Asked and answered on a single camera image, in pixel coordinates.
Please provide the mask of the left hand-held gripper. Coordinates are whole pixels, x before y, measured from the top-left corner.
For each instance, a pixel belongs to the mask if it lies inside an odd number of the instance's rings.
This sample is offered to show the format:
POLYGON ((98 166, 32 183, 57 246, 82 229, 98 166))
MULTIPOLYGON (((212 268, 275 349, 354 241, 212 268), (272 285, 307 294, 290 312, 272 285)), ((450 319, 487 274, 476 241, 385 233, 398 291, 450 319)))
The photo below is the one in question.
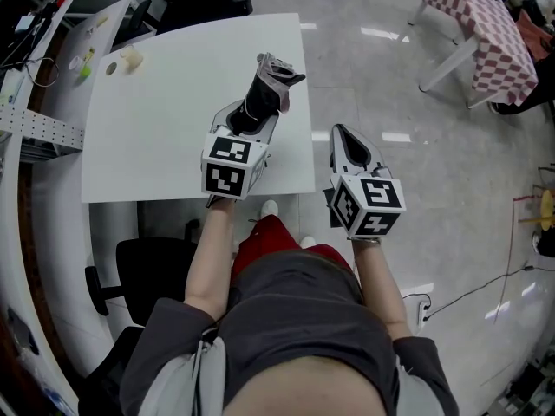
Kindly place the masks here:
POLYGON ((278 114, 264 119, 259 131, 260 142, 247 140, 234 136, 227 128, 242 104, 234 101, 219 110, 212 121, 212 126, 218 128, 206 136, 201 155, 201 190, 209 195, 243 200, 266 168, 267 144, 271 142, 278 114))

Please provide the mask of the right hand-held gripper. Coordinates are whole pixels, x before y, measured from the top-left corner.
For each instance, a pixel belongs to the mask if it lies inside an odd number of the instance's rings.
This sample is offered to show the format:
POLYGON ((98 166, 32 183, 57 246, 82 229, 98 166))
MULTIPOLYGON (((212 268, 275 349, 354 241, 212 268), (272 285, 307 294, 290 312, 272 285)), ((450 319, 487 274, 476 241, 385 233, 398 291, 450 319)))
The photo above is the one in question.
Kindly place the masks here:
POLYGON ((348 237, 384 237, 406 211, 401 182, 353 166, 379 166, 379 149, 359 131, 335 124, 330 132, 330 182, 323 191, 330 226, 348 237))

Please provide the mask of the black umbrella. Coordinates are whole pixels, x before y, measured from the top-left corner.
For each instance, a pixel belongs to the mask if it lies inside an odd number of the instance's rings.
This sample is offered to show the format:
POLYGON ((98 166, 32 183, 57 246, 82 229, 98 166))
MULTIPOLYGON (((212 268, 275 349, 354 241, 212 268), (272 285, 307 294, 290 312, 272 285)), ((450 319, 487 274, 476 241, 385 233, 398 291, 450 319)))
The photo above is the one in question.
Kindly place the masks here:
POLYGON ((306 79, 287 62, 266 52, 257 56, 257 70, 240 105, 227 117, 234 135, 261 134, 270 120, 290 109, 290 88, 306 79))

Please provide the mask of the person's right forearm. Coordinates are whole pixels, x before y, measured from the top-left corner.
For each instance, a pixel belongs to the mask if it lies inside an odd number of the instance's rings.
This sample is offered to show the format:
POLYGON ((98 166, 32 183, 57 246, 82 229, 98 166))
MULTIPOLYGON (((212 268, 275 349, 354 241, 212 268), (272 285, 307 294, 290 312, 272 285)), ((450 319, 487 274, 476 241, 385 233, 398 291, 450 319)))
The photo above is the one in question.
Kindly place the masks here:
POLYGON ((412 335, 405 304, 377 241, 353 241, 352 248, 364 302, 395 341, 412 335))

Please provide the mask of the person's left forearm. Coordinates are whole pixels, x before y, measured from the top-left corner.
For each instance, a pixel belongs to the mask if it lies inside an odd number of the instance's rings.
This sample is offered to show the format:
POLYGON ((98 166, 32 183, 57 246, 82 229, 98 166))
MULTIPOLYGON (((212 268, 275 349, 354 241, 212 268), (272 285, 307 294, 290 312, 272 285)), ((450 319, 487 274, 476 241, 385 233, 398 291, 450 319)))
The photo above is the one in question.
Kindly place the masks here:
POLYGON ((235 202, 229 198, 210 206, 186 280, 184 303, 214 321, 223 316, 228 303, 234 210, 235 202))

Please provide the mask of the person's red trousers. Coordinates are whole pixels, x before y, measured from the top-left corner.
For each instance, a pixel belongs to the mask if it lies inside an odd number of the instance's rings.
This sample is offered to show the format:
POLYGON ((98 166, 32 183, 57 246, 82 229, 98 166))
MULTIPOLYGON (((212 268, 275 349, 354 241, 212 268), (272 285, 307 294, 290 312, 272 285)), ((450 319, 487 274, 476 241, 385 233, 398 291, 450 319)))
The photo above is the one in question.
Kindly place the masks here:
POLYGON ((249 237, 239 245, 232 265, 231 280, 233 281, 246 267, 260 257, 284 250, 301 249, 327 257, 345 269, 351 270, 343 256, 327 244, 310 244, 307 248, 302 248, 278 216, 270 214, 260 218, 249 237))

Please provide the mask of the person's dark grey shirt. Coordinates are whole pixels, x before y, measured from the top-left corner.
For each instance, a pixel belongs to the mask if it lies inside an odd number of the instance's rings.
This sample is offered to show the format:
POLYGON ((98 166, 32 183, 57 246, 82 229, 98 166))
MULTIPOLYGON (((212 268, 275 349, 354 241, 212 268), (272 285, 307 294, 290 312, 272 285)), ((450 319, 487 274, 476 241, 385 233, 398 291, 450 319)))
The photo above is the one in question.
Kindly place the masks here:
POLYGON ((183 302, 159 299, 123 376, 124 416, 138 416, 170 360, 191 355, 200 341, 218 336, 226 351, 224 409, 256 374, 287 361, 323 357, 370 381, 388 416, 397 416, 399 366, 432 388, 447 416, 459 416, 434 342, 413 336, 393 341, 365 307, 354 274, 307 250, 280 251, 251 263, 233 281, 220 321, 183 302))

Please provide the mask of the pink checkered cloth table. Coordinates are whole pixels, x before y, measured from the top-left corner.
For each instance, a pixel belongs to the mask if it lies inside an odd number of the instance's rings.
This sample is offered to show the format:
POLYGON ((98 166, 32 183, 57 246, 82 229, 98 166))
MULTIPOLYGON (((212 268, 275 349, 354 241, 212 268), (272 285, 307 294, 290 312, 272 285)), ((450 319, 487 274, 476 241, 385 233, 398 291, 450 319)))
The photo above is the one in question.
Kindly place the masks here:
POLYGON ((467 58, 475 58, 472 90, 482 93, 469 108, 483 101, 521 106, 538 84, 524 40, 500 0, 421 0, 408 23, 418 22, 423 11, 435 8, 454 18, 470 37, 429 75, 419 89, 427 92, 467 58))

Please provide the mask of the white power strip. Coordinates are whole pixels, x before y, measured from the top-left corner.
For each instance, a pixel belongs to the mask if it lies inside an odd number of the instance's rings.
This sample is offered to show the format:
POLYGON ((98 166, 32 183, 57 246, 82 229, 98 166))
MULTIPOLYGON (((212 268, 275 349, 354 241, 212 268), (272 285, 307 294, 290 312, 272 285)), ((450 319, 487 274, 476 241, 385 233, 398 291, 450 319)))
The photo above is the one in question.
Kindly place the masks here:
POLYGON ((431 302, 429 300, 420 301, 417 309, 417 327, 416 334, 419 335, 423 330, 427 320, 428 311, 431 309, 431 302))

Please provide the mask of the yellow wooden stand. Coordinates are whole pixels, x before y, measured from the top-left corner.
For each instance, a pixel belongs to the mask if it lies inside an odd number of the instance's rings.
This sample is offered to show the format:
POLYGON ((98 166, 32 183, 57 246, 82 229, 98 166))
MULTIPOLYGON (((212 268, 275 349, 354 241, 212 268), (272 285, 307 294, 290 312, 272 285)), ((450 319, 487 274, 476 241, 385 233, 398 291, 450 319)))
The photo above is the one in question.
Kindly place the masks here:
POLYGON ((555 189, 546 189, 543 191, 539 213, 534 218, 520 219, 522 224, 537 224, 542 231, 548 231, 555 227, 555 189))

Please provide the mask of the white perforated panel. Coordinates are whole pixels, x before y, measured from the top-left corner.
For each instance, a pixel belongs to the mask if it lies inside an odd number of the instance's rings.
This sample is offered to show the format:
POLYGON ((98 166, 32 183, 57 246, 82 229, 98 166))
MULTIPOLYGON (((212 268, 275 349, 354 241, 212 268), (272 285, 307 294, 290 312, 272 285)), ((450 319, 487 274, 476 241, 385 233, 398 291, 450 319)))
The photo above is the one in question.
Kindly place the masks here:
POLYGON ((10 104, 0 104, 0 131, 78 151, 83 149, 83 129, 10 104))

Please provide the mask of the black floor bag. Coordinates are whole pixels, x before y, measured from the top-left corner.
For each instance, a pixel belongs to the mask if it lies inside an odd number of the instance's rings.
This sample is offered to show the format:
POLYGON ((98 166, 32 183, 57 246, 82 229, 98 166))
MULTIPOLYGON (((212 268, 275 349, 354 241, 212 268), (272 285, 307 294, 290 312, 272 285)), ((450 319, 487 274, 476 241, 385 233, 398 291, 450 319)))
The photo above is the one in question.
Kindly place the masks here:
POLYGON ((543 257, 555 258, 555 227, 532 234, 532 248, 543 257))

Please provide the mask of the salmon cloth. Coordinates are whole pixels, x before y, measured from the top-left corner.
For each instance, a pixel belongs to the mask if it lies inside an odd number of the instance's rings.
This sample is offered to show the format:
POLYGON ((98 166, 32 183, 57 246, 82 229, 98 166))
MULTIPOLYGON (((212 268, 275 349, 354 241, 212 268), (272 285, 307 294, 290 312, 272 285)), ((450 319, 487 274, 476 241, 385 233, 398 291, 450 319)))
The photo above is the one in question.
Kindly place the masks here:
POLYGON ((534 24, 524 10, 520 11, 516 25, 534 62, 544 60, 555 49, 555 36, 534 24))

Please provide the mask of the white curved counter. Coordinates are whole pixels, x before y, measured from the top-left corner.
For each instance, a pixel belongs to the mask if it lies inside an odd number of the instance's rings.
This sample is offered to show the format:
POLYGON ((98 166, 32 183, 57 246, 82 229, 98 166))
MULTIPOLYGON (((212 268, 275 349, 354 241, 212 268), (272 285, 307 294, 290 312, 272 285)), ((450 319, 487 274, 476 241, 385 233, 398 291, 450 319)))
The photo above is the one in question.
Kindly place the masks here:
POLYGON ((83 203, 81 155, 26 163, 22 142, 0 140, 0 316, 13 320, 19 360, 48 397, 69 416, 105 416, 86 403, 86 380, 131 319, 122 298, 108 316, 95 310, 85 269, 119 283, 115 249, 138 234, 136 206, 83 203))

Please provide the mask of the light grey vest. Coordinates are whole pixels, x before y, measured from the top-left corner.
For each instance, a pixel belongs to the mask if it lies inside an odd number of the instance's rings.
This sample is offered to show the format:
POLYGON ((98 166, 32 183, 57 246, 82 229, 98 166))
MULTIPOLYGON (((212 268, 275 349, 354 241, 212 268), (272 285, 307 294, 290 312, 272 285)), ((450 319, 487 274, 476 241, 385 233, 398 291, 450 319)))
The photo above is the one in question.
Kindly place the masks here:
MULTIPOLYGON (((447 416, 432 388, 398 367, 397 416, 447 416)), ((221 337, 202 340, 191 355, 170 360, 148 389, 138 416, 222 416, 226 351, 221 337)))

